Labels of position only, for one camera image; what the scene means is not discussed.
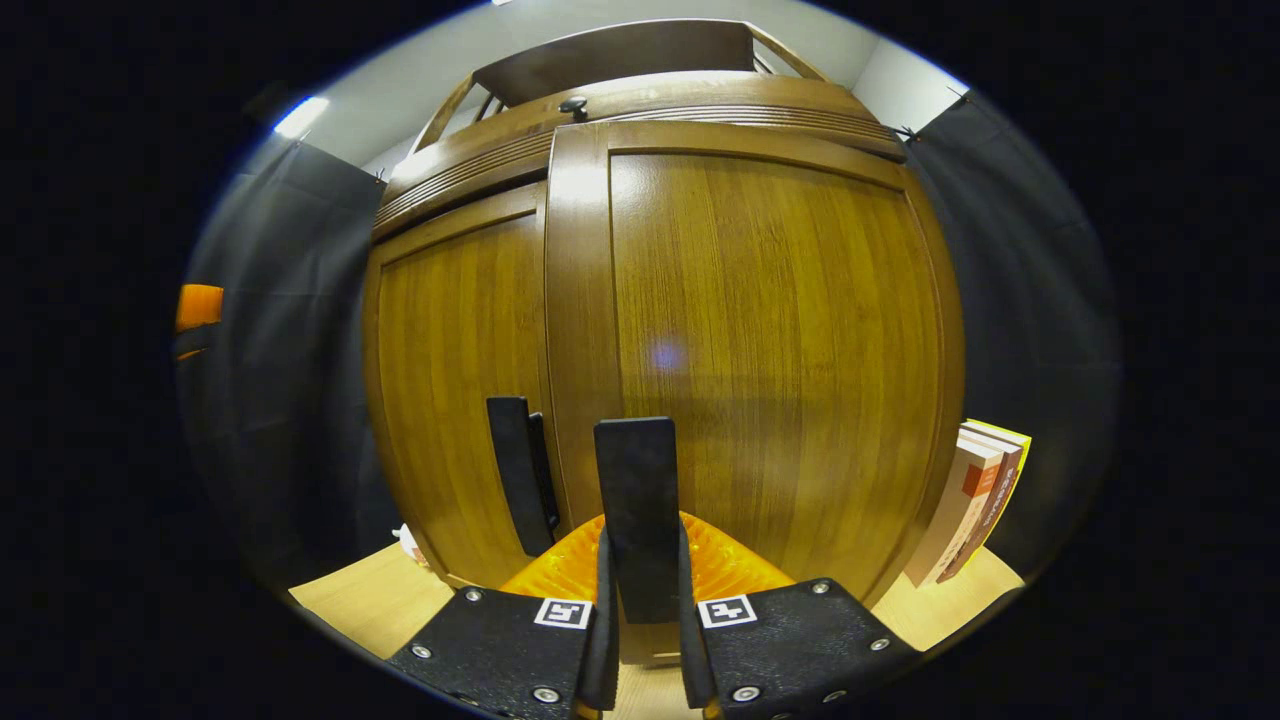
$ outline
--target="cabinet top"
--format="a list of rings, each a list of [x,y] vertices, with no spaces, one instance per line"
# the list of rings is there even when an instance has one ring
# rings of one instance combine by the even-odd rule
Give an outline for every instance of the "cabinet top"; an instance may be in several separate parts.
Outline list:
[[[530,47],[472,73],[508,108],[622,77],[754,70],[751,31],[735,20],[675,19],[596,28]]]

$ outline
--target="cabinet door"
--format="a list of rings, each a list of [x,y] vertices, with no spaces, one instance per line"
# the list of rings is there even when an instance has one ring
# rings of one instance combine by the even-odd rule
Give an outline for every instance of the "cabinet door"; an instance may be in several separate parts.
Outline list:
[[[453,585],[495,587],[529,562],[498,475],[485,398],[525,396],[530,413],[544,414],[558,478],[544,199],[544,183],[495,195],[370,255],[365,372],[383,466],[413,538]],[[563,507],[563,492],[556,495]]]
[[[575,518],[600,511],[591,425],[668,415],[682,510],[873,605],[960,423],[959,297],[910,174],[760,128],[593,123],[557,131],[547,222]]]

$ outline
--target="dark fabric backdrop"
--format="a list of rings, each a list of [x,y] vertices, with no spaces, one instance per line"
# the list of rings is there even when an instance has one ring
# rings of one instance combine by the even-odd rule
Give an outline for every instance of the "dark fabric backdrop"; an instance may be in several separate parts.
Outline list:
[[[211,213],[184,279],[225,288],[209,348],[177,366],[187,439],[202,491],[275,592],[385,547],[401,524],[361,374],[384,188],[271,133]]]
[[[969,418],[1032,436],[988,547],[1039,574],[1108,469],[1120,331],[1102,245],[1061,176],[969,92],[908,141],[942,224],[964,309]]]

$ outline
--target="white wall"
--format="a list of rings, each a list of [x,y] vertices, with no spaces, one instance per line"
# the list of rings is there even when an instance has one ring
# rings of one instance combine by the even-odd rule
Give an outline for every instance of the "white wall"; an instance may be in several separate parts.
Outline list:
[[[475,119],[476,110],[480,109],[480,104],[484,102],[484,100],[472,100],[468,95],[467,102],[470,102],[470,106],[458,108],[458,111],[453,113],[448,124],[444,126],[444,133],[440,135],[440,137],[448,137],[471,124],[471,120]],[[422,118],[422,124],[425,126],[430,119],[431,118]],[[421,131],[422,128],[417,128],[413,131],[413,135],[401,140],[387,150],[383,150],[374,159],[365,163],[362,169],[371,176],[376,176],[378,170],[385,170],[381,177],[383,179],[389,179],[392,177],[392,172],[396,169],[396,165],[408,156],[408,149],[413,146],[413,141],[417,140],[417,133]]]
[[[379,152],[376,158],[365,163],[365,165],[361,169],[371,176],[376,176],[378,172],[381,170],[383,172],[381,178],[384,181],[390,179],[392,170],[394,170],[396,165],[399,164],[399,161],[408,155],[408,149],[411,145],[413,145],[415,140],[417,140],[416,133],[406,137],[404,140],[397,142],[396,145],[392,145],[387,150]]]
[[[845,87],[858,79],[876,46],[873,32],[800,0],[513,0],[500,8],[484,3],[407,37],[325,88],[321,94],[330,105],[307,142],[355,165],[370,165],[421,131],[468,72],[575,32],[657,18],[749,20]],[[772,58],[771,63],[785,72],[781,63]]]
[[[882,124],[919,131],[959,100],[956,92],[968,92],[969,86],[881,37],[852,90]]]

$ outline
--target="door knob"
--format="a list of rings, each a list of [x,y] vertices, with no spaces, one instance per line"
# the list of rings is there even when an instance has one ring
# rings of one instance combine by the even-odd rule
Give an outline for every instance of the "door knob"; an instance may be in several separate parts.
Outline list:
[[[575,95],[561,102],[561,113],[573,113],[573,122],[580,123],[586,119],[586,97]]]

